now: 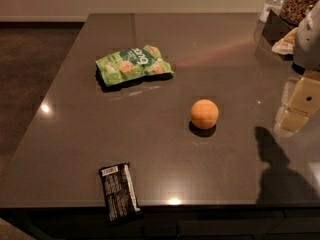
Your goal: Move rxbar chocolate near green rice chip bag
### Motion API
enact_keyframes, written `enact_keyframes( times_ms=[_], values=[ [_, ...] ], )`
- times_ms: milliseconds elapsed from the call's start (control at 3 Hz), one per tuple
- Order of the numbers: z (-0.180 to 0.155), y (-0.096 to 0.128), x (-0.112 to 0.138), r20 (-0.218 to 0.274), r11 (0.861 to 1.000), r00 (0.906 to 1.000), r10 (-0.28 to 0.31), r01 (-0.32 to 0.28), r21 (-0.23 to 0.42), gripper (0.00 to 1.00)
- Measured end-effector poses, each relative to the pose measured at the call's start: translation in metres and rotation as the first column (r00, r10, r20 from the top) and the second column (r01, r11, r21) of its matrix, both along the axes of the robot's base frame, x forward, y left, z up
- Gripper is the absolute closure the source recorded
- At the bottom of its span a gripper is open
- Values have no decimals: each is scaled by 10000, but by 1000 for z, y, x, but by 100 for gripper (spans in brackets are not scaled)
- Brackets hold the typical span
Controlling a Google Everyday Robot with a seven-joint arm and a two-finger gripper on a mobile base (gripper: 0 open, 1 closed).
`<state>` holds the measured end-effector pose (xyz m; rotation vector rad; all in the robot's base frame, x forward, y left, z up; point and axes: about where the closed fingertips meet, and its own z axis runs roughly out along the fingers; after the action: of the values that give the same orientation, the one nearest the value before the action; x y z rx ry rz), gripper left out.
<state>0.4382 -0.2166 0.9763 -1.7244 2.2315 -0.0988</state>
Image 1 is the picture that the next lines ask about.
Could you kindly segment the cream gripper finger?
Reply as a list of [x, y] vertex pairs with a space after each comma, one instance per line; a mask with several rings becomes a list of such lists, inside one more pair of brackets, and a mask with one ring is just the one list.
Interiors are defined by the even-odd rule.
[[284, 86], [277, 114], [277, 129], [282, 133], [297, 133], [320, 109], [320, 72], [306, 71], [291, 76]]

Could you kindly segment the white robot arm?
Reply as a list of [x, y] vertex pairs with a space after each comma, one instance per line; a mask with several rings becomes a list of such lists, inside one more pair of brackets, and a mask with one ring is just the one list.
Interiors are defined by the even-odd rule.
[[284, 87], [274, 131], [289, 137], [320, 109], [320, 1], [300, 22], [293, 48], [293, 65], [304, 70]]

